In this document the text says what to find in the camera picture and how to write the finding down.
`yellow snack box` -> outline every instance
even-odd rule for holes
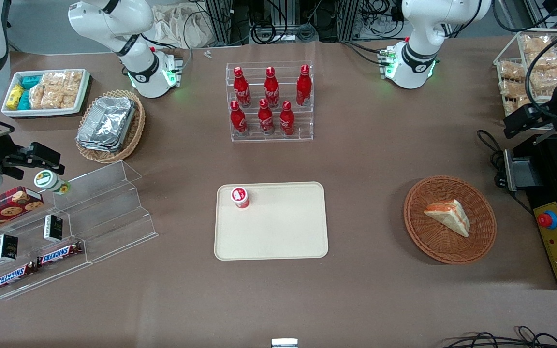
[[[18,108],[18,102],[20,101],[20,97],[23,95],[24,89],[17,84],[12,88],[10,92],[10,96],[6,101],[6,107],[10,110],[16,110]]]

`red cookie box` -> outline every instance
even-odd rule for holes
[[[0,226],[42,205],[42,195],[25,187],[16,187],[0,194]]]

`red bottle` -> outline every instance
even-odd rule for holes
[[[242,68],[234,68],[234,76],[236,77],[234,81],[234,90],[239,105],[243,108],[248,108],[250,106],[250,88],[248,86],[248,81],[246,81],[242,73]]]
[[[283,111],[280,112],[280,132],[283,136],[289,137],[293,135],[294,119],[292,104],[289,101],[283,101]]]
[[[246,117],[244,112],[239,108],[238,102],[232,101],[230,108],[232,109],[232,125],[234,125],[236,136],[247,136],[248,125],[246,125]]]
[[[274,134],[274,124],[272,123],[272,110],[270,110],[268,101],[265,98],[261,98],[259,101],[259,126],[261,126],[261,132],[266,136],[271,136]]]
[[[270,108],[276,108],[279,104],[279,82],[274,76],[274,68],[271,66],[265,69],[265,98],[268,99]]]
[[[313,82],[311,81],[311,67],[304,64],[300,67],[300,77],[296,82],[296,103],[300,106],[311,106],[311,90]]]

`table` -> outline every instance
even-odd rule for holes
[[[557,290],[535,221],[493,185],[489,149],[475,135],[488,130],[502,147],[528,136],[502,141],[491,62],[508,39],[447,40],[417,90],[381,81],[373,64],[340,44],[211,49],[211,60],[195,51],[181,88],[142,100],[148,122],[127,160],[144,176],[139,194],[160,236],[0,301],[0,347],[243,348],[297,337],[302,347],[433,348],[469,331],[515,337],[519,324],[557,336]],[[13,72],[88,69],[91,100],[130,88],[112,54],[11,58]],[[314,141],[232,144],[225,64],[294,59],[315,64]],[[64,178],[73,178],[100,166],[78,153],[78,122],[12,121],[13,137],[59,151]],[[35,172],[26,170],[22,184],[31,187]],[[468,181],[493,207],[498,237],[475,264],[439,264],[405,231],[405,195],[436,174]],[[217,260],[217,189],[277,181],[323,184],[328,255]],[[6,179],[3,188],[17,183]]]

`wicker basket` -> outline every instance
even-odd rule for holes
[[[425,215],[427,205],[447,200],[458,200],[463,206],[470,220],[468,238]],[[486,198],[472,185],[452,176],[432,176],[414,185],[405,198],[403,216],[420,250],[447,264],[479,260],[496,238],[496,218]]]
[[[134,148],[137,147],[139,139],[141,139],[141,134],[143,133],[143,127],[146,125],[146,112],[143,110],[143,105],[141,104],[139,97],[127,90],[113,90],[111,92],[102,94],[101,97],[126,97],[136,103],[136,108],[133,115],[134,118],[132,119],[130,128],[128,129],[128,134],[126,135],[126,139],[124,140],[124,146],[119,152],[89,150],[88,148],[81,147],[77,143],[77,147],[79,148],[81,155],[83,155],[83,157],[85,157],[86,159],[94,160],[99,163],[113,163],[130,156]],[[81,128],[81,126],[83,126],[89,110],[98,100],[98,98],[100,97],[97,97],[93,102],[91,102],[90,106],[86,109],[85,113],[83,114],[83,119],[81,119],[79,129]]]

